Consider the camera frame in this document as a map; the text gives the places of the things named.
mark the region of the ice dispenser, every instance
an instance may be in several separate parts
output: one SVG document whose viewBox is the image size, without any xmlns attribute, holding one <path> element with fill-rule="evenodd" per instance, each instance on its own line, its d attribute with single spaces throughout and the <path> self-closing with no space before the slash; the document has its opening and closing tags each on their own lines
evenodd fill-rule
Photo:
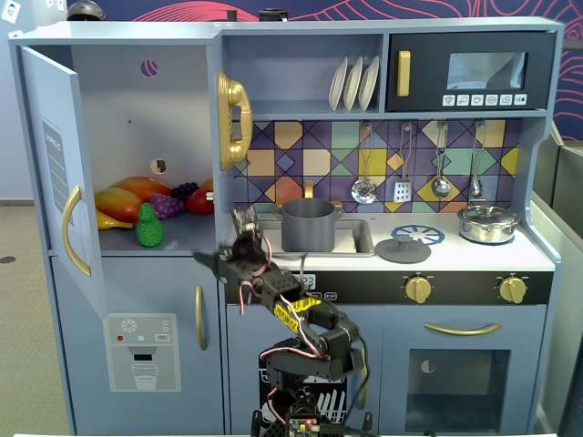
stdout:
<svg viewBox="0 0 583 437">
<path fill-rule="evenodd" d="M 180 391 L 175 314 L 109 314 L 104 332 L 112 391 Z"/>
</svg>

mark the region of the gray floor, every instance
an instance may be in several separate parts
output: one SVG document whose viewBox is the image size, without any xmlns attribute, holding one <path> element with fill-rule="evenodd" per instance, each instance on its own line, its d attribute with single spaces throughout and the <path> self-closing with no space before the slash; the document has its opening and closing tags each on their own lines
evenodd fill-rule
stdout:
<svg viewBox="0 0 583 437">
<path fill-rule="evenodd" d="M 0 437 L 69 434 L 34 207 L 0 207 Z"/>
</svg>

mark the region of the toy kitchen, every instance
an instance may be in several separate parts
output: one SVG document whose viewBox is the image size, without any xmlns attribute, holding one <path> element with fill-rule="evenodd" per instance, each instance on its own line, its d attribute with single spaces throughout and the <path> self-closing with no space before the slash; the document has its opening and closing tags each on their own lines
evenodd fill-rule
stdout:
<svg viewBox="0 0 583 437">
<path fill-rule="evenodd" d="M 371 412 L 380 434 L 532 433 L 560 257 L 530 193 L 563 28 L 59 23 L 12 39 L 71 432 L 274 420 L 259 356 L 290 332 L 194 258 L 253 206 L 270 259 L 368 343 L 368 370 L 306 380 L 331 422 L 355 399 L 348 422 Z M 116 217 L 104 193 L 138 177 L 179 207 L 138 193 Z"/>
</svg>

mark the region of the white plate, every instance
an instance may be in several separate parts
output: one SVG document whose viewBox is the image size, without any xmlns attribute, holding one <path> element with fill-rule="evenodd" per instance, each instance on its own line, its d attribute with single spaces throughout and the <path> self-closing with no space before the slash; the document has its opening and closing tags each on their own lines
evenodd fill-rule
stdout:
<svg viewBox="0 0 583 437">
<path fill-rule="evenodd" d="M 356 92 L 358 91 L 358 84 L 361 83 L 361 73 L 363 72 L 363 57 L 360 56 L 350 70 L 348 80 L 346 81 L 346 88 L 344 89 L 344 106 L 347 111 L 353 108 L 354 100 L 356 99 Z"/>
<path fill-rule="evenodd" d="M 348 58 L 345 57 L 343 62 L 336 69 L 336 73 L 334 73 L 334 78 L 332 79 L 332 84 L 330 85 L 330 94 L 328 95 L 328 101 L 330 102 L 330 109 L 332 111 L 336 110 L 338 102 L 340 102 L 340 96 L 343 93 L 344 78 L 346 77 L 347 67 Z"/>
<path fill-rule="evenodd" d="M 363 82 L 358 91 L 358 103 L 363 111 L 365 111 L 369 103 L 371 103 L 374 86 L 376 85 L 376 78 L 379 76 L 379 64 L 379 56 L 375 56 L 373 62 L 364 72 Z"/>
</svg>

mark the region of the open door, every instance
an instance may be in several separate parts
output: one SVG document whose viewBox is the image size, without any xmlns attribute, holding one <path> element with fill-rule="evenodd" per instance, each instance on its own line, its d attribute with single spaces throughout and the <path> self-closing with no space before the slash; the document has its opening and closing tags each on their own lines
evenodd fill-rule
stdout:
<svg viewBox="0 0 583 437">
<path fill-rule="evenodd" d="M 107 304 L 78 76 L 29 47 L 21 54 L 50 248 L 104 319 Z"/>
</svg>

